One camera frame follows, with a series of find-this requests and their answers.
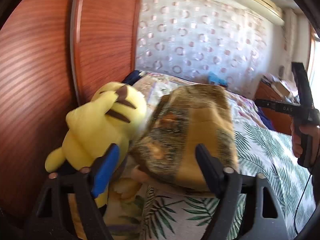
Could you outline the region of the golden patterned garment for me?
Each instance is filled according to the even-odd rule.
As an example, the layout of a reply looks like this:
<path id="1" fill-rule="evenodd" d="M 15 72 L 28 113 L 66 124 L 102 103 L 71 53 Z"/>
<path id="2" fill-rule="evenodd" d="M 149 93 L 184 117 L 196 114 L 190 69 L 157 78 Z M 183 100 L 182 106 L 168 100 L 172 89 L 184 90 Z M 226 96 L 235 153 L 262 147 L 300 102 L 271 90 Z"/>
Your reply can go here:
<path id="1" fill-rule="evenodd" d="M 224 166 L 238 168 L 231 108 L 220 86 L 184 85 L 162 96 L 130 154 L 150 184 L 205 195 L 209 189 L 195 158 L 198 144 Z"/>

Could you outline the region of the cardboard box on cabinet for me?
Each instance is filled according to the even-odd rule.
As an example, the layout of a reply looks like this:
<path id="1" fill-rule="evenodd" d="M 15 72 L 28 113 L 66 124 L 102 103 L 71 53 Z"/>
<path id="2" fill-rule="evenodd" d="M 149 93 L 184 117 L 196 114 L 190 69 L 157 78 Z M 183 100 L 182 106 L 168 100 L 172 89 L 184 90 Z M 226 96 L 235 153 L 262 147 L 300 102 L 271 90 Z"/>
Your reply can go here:
<path id="1" fill-rule="evenodd" d="M 291 94 L 290 90 L 288 90 L 282 82 L 273 82 L 271 83 L 271 87 L 282 98 L 288 98 Z"/>

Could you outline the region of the palm leaf bed sheet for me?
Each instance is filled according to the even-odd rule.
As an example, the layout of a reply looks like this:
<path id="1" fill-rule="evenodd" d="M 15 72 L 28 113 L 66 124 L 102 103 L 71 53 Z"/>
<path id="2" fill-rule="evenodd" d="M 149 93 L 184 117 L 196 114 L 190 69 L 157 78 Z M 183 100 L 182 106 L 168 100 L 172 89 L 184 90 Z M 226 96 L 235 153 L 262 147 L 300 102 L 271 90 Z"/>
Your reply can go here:
<path id="1" fill-rule="evenodd" d="M 191 150 L 204 193 L 178 196 L 149 187 L 140 239 L 315 239 L 319 207 L 311 170 L 291 138 L 247 123 L 235 125 L 235 159 L 215 158 L 207 144 Z"/>

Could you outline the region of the yellow plush toy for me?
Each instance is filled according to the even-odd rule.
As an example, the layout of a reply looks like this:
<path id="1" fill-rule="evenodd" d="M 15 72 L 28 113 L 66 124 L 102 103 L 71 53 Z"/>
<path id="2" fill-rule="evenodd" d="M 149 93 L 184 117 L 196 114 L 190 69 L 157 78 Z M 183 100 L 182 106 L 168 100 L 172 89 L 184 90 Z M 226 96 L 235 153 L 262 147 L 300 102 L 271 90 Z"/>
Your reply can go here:
<path id="1" fill-rule="evenodd" d="M 129 145 L 138 135 L 146 112 L 144 95 L 131 85 L 119 82 L 103 85 L 90 102 L 66 115 L 69 130 L 62 146 L 48 155 L 46 171 L 56 171 L 65 161 L 76 170 L 90 167 L 111 144 L 116 144 L 120 154 L 113 176 L 125 160 Z M 107 204 L 107 194 L 108 185 L 95 199 L 97 207 Z"/>

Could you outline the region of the white window curtain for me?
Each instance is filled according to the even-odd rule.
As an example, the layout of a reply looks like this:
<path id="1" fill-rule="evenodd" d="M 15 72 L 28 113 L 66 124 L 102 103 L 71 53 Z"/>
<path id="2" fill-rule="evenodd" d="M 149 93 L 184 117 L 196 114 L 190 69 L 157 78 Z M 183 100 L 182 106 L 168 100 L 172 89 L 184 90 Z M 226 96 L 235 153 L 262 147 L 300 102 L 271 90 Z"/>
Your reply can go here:
<path id="1" fill-rule="evenodd" d="M 293 59 L 293 53 L 295 51 L 295 43 L 296 43 L 297 32 L 298 32 L 298 16 L 292 8 L 286 8 L 284 10 L 284 22 L 285 22 L 284 66 L 287 68 L 290 68 L 291 62 Z"/>

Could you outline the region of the teal object behind bed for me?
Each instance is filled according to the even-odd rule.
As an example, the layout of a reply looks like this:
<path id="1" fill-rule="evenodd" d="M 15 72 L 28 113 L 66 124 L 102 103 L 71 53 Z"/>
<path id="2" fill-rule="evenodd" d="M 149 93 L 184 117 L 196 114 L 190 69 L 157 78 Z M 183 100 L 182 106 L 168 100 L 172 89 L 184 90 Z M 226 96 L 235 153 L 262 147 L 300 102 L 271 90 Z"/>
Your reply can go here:
<path id="1" fill-rule="evenodd" d="M 208 83 L 210 85 L 217 85 L 222 87 L 228 87 L 228 83 L 226 80 L 219 78 L 216 74 L 213 72 L 209 72 L 208 74 Z"/>

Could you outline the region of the sheer circle-patterned curtain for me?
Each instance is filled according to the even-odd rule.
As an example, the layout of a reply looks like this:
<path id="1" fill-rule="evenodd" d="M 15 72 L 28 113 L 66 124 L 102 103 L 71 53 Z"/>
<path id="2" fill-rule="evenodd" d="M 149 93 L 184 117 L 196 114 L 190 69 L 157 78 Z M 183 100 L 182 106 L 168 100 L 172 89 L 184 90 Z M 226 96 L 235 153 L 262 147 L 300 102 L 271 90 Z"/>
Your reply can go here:
<path id="1" fill-rule="evenodd" d="M 209 72 L 251 98 L 265 58 L 262 17 L 215 0 L 142 0 L 138 70 L 207 83 Z"/>

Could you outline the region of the window with wooden frame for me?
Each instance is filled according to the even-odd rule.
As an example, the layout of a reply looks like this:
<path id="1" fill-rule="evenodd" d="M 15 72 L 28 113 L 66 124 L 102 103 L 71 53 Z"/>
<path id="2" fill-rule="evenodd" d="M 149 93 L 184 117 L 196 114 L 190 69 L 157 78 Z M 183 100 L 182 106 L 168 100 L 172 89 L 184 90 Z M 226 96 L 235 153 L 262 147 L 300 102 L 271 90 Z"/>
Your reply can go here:
<path id="1" fill-rule="evenodd" d="M 310 83 L 310 88 L 312 91 L 312 96 L 315 98 L 316 93 L 319 90 L 319 36 L 313 27 L 310 31 L 311 45 L 310 45 L 310 59 L 308 65 L 308 78 Z"/>

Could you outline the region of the white wall air conditioner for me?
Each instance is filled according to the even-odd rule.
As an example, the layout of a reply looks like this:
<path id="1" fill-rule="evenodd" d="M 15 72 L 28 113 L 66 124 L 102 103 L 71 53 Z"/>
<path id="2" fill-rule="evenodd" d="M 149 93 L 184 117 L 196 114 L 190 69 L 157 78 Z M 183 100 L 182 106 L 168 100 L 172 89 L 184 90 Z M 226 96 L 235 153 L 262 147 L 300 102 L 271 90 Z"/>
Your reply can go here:
<path id="1" fill-rule="evenodd" d="M 283 11 L 271 0 L 242 0 L 246 7 L 275 25 L 283 26 Z"/>

